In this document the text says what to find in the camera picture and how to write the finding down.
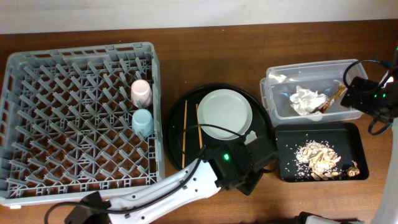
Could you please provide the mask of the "pink plastic cup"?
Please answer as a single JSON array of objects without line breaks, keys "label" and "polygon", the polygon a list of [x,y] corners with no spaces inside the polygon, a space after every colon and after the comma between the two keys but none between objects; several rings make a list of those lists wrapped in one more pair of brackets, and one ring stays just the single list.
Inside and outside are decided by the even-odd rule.
[{"label": "pink plastic cup", "polygon": [[134,106],[148,108],[152,104],[152,89],[146,80],[135,80],[131,85],[131,100]]}]

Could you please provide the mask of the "gold foil wrapper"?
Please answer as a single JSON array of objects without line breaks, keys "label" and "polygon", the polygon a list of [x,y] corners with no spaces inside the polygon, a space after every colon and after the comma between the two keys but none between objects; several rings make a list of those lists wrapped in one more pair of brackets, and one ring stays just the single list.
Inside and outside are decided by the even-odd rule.
[{"label": "gold foil wrapper", "polygon": [[324,104],[320,105],[316,110],[314,110],[314,112],[324,113],[347,90],[346,85],[340,81],[333,80],[333,82],[338,84],[336,93]]}]

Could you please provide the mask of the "food scraps pile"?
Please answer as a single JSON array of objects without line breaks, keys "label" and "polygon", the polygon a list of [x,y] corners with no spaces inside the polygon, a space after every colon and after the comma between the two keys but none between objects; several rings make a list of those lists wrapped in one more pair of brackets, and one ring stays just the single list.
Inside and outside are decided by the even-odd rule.
[{"label": "food scraps pile", "polygon": [[337,163],[341,156],[323,142],[307,141],[304,146],[297,148],[295,157],[299,177],[330,180],[340,174],[337,171]]}]

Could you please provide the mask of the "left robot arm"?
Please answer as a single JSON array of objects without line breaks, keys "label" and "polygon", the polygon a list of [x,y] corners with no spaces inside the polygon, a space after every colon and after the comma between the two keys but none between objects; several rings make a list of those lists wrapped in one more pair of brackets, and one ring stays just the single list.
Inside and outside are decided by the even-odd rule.
[{"label": "left robot arm", "polygon": [[160,182],[136,192],[102,200],[93,193],[75,207],[65,223],[150,223],[188,203],[209,198],[221,190],[239,189],[249,195],[264,167],[277,159],[268,135],[245,144],[205,149],[201,158]]}]

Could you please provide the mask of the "light grey plate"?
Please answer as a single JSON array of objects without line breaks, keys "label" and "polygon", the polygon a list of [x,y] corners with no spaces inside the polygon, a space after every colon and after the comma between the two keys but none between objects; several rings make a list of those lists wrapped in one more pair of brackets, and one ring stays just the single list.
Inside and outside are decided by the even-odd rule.
[{"label": "light grey plate", "polygon": [[230,89],[219,89],[203,97],[198,105],[198,123],[208,136],[229,141],[245,134],[253,112],[248,100]]}]

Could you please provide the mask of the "blue plastic cup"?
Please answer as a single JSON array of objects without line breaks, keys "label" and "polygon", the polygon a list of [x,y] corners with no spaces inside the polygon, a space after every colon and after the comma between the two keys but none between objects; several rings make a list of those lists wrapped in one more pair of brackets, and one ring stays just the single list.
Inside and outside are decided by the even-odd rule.
[{"label": "blue plastic cup", "polygon": [[154,119],[147,109],[138,109],[132,115],[132,130],[143,137],[154,133]]}]

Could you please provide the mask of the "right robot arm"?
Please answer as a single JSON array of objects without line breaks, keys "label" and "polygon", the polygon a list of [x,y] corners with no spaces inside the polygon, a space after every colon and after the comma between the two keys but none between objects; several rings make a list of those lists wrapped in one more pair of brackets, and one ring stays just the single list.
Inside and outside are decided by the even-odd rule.
[{"label": "right robot arm", "polygon": [[372,219],[372,223],[397,223],[397,51],[391,62],[371,60],[387,68],[380,82],[355,77],[346,81],[350,69],[362,63],[361,60],[350,64],[343,73],[343,83],[348,91],[341,106],[353,108],[370,115],[373,120],[368,133],[377,136],[392,130],[392,154],[384,186],[382,200]]}]

